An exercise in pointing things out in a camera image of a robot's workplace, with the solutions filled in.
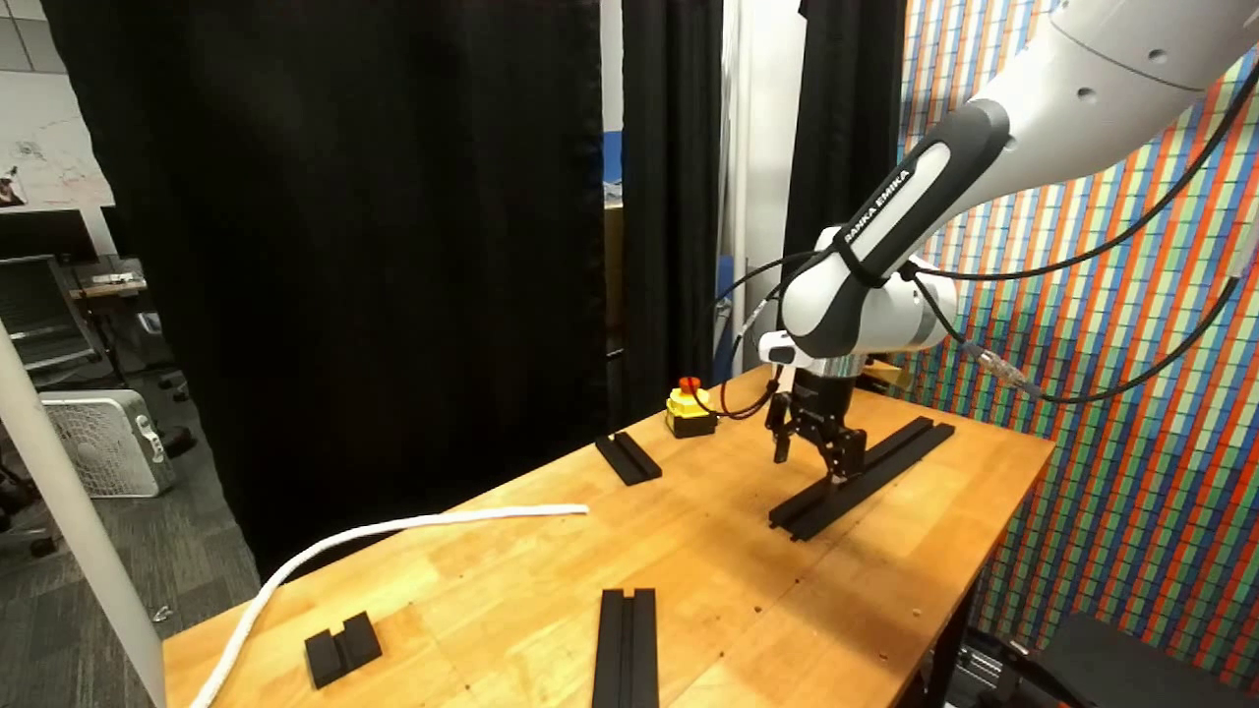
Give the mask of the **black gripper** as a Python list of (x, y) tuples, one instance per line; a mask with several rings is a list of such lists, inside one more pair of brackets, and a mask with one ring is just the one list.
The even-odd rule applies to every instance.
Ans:
[[(848, 376), (817, 376), (809, 371), (796, 373), (792, 396), (775, 393), (765, 405), (772, 461), (784, 465), (792, 456), (796, 421), (840, 423), (848, 413)], [(866, 461), (866, 431), (836, 430), (822, 444), (827, 480), (844, 483)]]

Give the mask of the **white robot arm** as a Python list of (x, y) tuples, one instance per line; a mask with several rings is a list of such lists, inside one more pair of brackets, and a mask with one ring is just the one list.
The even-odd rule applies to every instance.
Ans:
[(952, 288), (912, 280), (915, 242), (996, 198), (1118, 165), (1253, 34), (1259, 0), (1063, 0), (853, 216), (817, 232), (784, 282), (780, 330), (760, 339), (760, 355), (796, 373), (784, 409), (817, 444), (827, 483), (866, 472), (866, 438), (844, 423), (857, 363), (945, 339)]

